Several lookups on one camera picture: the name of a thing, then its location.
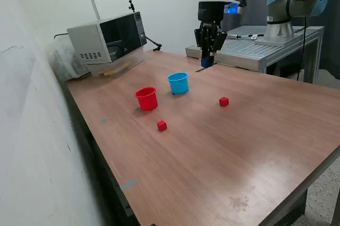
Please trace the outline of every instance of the metal workbench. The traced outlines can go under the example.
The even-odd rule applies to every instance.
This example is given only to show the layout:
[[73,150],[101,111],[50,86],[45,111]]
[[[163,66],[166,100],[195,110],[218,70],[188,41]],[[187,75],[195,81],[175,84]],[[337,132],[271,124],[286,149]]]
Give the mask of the metal workbench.
[[[285,43],[264,45],[263,38],[229,39],[215,57],[220,64],[236,66],[261,73],[267,72],[267,67],[298,51],[303,46],[303,27],[294,27],[295,37]],[[228,32],[228,35],[264,34],[265,26],[241,26]],[[304,82],[314,83],[318,79],[320,53],[324,27],[308,27],[305,40]],[[196,46],[186,49],[187,57],[200,58],[201,50]]]

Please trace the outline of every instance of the plastic bag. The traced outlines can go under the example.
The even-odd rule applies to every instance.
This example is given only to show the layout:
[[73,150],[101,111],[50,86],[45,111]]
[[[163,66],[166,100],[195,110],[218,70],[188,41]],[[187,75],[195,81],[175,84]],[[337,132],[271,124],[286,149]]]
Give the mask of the plastic bag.
[[86,65],[80,63],[68,35],[54,39],[50,46],[50,58],[53,59],[52,70],[63,81],[76,79],[90,72]]

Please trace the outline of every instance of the red cube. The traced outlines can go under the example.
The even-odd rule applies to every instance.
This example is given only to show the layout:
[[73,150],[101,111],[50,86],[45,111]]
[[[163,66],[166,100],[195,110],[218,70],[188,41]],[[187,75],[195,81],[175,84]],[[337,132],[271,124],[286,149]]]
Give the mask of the red cube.
[[166,130],[168,127],[166,126],[165,121],[159,121],[157,122],[157,127],[159,131],[164,131]]
[[227,105],[229,105],[229,99],[227,97],[221,97],[219,99],[219,105],[222,107],[226,107]]

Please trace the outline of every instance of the floor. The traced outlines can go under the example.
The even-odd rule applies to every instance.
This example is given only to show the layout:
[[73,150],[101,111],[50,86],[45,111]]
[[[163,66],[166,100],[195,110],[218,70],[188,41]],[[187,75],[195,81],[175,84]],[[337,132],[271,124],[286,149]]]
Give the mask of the floor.
[[[300,73],[299,80],[303,80],[303,71]],[[317,84],[340,89],[340,80],[335,79],[326,70],[319,70]],[[340,158],[309,188],[306,213],[293,226],[329,226],[333,218],[339,188]]]

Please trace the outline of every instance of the red cup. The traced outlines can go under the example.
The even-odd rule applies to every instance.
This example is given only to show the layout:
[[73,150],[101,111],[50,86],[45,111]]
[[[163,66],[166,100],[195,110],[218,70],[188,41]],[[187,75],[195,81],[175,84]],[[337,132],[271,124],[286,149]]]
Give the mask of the red cup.
[[152,111],[158,105],[154,87],[140,89],[134,95],[138,99],[142,111]]

